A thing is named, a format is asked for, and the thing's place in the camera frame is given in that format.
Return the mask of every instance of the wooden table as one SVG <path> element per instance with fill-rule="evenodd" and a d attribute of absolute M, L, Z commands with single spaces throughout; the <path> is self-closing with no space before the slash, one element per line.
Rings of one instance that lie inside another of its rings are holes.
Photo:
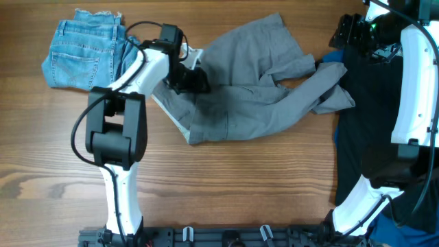
<path fill-rule="evenodd" d="M 72 19 L 75 8 L 119 11 L 127 25 L 173 23 L 192 47 L 280 12 L 315 59 L 331 51 L 328 41 L 341 15 L 365 12 L 360 0 L 55 2 L 0 5 L 0 246 L 76 246 L 79 230 L 106 222 L 102 175 L 79 161 L 69 145 L 87 94 L 49 88 L 40 68 L 58 21 Z M 134 33 L 156 38 L 158 30 L 145 26 Z M 270 137 L 190 146 L 149 100 L 149 143 L 138 174 L 145 225 L 320 222 L 334 207 L 336 122 L 334 114 L 308 114 Z M 85 153 L 84 125 L 77 143 Z"/>

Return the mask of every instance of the grey trousers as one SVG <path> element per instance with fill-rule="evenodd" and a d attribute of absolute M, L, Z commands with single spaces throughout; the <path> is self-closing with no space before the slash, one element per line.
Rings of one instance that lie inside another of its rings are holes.
<path fill-rule="evenodd" d="M 153 92 L 189 144 L 262 137 L 289 128 L 310 110 L 320 114 L 355 106 L 337 85 L 344 65 L 324 63 L 316 71 L 313 56 L 303 54 L 279 14 L 219 37 L 204 51 L 201 67 L 211 93 L 177 95 L 161 83 Z M 311 73 L 294 89 L 276 83 Z"/>

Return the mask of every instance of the black garment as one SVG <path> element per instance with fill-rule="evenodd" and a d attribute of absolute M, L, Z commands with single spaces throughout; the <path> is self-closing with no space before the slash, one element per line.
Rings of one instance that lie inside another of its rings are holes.
<path fill-rule="evenodd" d="M 337 139 L 338 186 L 335 204 L 340 205 L 361 175 L 361 156 L 368 145 L 388 144 L 398 117 L 403 59 L 395 57 L 390 64 L 370 64 L 353 47 L 344 52 L 348 72 L 340 80 L 355 100 L 356 107 L 340 113 Z M 408 226 L 434 233 L 439 183 L 432 181 L 420 209 Z M 396 220 L 405 219 L 418 200 L 422 186 L 409 189 L 395 200 Z M 389 205 L 383 211 L 390 217 Z"/>

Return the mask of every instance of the clothing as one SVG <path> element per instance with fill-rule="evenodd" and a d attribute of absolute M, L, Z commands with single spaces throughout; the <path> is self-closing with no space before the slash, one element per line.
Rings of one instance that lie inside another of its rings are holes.
<path fill-rule="evenodd" d="M 121 14 L 110 12 L 77 9 L 73 20 L 61 20 L 41 65 L 48 85 L 90 90 L 114 82 L 136 57 L 125 30 Z"/>
<path fill-rule="evenodd" d="M 439 210 L 436 210 L 436 214 L 430 215 L 430 217 L 439 218 Z M 371 227 L 373 227 L 373 230 L 369 238 L 390 246 L 439 246 L 438 220 L 436 220 L 436 232 L 426 233 L 425 231 L 416 230 L 408 226 L 397 228 L 390 218 L 381 213 L 372 222 Z"/>
<path fill-rule="evenodd" d="M 344 51 L 344 65 L 348 69 L 340 80 L 355 100 L 356 107 L 340 113 L 337 135 L 337 193 L 335 204 L 340 205 L 351 192 L 361 175 L 361 156 L 368 145 L 390 143 L 399 112 L 403 59 L 395 57 L 391 63 L 368 64 L 353 47 Z M 436 232 L 438 208 L 438 180 L 431 182 L 420 209 L 408 226 L 428 233 Z M 401 221 L 411 213 L 422 186 L 409 189 L 394 200 L 396 218 Z M 382 212 L 390 216 L 388 205 Z"/>
<path fill-rule="evenodd" d="M 287 129 L 310 110 L 329 113 L 355 106 L 336 85 L 346 72 L 342 63 L 319 65 L 295 89 L 276 84 L 315 71 L 312 55 L 303 54 L 279 14 L 219 37 L 204 52 L 201 67 L 211 93 L 177 95 L 164 84 L 153 92 L 189 144 L 262 137 Z"/>

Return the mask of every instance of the belt loop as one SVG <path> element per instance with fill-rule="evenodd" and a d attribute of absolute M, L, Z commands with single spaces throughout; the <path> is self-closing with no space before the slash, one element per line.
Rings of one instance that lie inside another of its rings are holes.
<path fill-rule="evenodd" d="M 112 41 L 116 41 L 117 38 L 117 25 L 112 28 Z"/>
<path fill-rule="evenodd" d="M 61 22 L 61 26 L 60 26 L 60 30 L 59 30 L 60 36 L 64 35 L 64 26 L 66 25 L 66 22 L 67 22 L 66 20 Z"/>

